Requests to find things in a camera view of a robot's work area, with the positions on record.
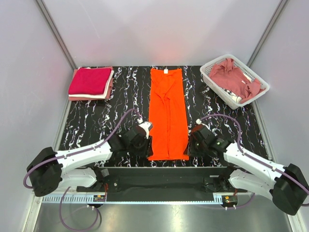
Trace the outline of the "orange t shirt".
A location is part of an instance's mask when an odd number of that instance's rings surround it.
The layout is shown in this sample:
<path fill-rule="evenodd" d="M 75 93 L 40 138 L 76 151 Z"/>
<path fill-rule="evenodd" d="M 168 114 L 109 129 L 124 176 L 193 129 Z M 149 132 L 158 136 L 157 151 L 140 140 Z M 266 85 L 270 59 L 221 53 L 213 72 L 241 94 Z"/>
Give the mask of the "orange t shirt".
<path fill-rule="evenodd" d="M 150 70 L 149 121 L 153 154 L 148 160 L 189 160 L 182 69 Z"/>

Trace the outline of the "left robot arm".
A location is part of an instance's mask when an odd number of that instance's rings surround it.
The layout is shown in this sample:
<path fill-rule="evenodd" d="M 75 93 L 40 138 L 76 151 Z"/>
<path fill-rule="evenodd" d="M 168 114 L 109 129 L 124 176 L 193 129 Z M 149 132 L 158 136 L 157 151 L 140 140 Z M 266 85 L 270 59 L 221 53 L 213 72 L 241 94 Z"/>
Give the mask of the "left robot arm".
<path fill-rule="evenodd" d="M 97 144 L 72 150 L 56 152 L 51 147 L 46 147 L 26 168 L 24 185 L 29 178 L 30 188 L 34 190 L 35 196 L 43 197 L 60 187 L 70 171 L 91 163 L 125 156 L 127 153 L 146 158 L 152 153 L 151 143 L 152 136 L 137 126 Z"/>

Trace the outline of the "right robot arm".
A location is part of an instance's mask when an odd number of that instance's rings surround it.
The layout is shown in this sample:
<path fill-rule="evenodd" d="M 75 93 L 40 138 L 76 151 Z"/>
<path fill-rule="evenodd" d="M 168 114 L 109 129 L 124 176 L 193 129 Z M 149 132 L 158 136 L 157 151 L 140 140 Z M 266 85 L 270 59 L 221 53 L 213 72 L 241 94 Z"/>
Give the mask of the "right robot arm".
<path fill-rule="evenodd" d="M 271 200 L 278 209 L 292 216 L 305 205 L 309 185 L 294 164 L 284 166 L 264 159 L 229 138 L 214 135 L 204 125 L 190 132 L 187 152 L 191 157 L 209 156 L 228 163 L 218 177 L 206 183 L 213 192 L 250 191 Z"/>

